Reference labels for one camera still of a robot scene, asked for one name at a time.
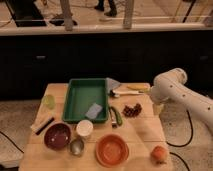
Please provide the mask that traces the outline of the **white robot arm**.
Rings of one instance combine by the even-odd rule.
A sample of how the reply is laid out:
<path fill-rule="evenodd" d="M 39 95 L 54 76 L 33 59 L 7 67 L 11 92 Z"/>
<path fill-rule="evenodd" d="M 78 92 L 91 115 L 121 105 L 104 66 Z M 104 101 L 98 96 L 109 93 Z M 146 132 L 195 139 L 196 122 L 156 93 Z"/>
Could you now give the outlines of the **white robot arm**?
<path fill-rule="evenodd" d="M 181 68 L 174 68 L 157 75 L 149 96 L 155 104 L 172 99 L 200 119 L 213 134 L 213 99 L 192 91 L 185 86 L 187 74 Z"/>

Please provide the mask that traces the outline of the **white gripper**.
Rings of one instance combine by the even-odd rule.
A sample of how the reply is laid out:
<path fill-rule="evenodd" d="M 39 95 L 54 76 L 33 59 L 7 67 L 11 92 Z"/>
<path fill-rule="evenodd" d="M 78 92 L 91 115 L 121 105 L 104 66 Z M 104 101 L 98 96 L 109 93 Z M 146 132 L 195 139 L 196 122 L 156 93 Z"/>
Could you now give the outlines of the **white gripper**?
<path fill-rule="evenodd" d="M 164 109 L 163 103 L 165 103 L 169 99 L 169 97 L 164 95 L 156 86 L 152 86 L 150 88 L 149 96 L 154 103 L 153 113 L 155 116 L 159 116 Z"/>

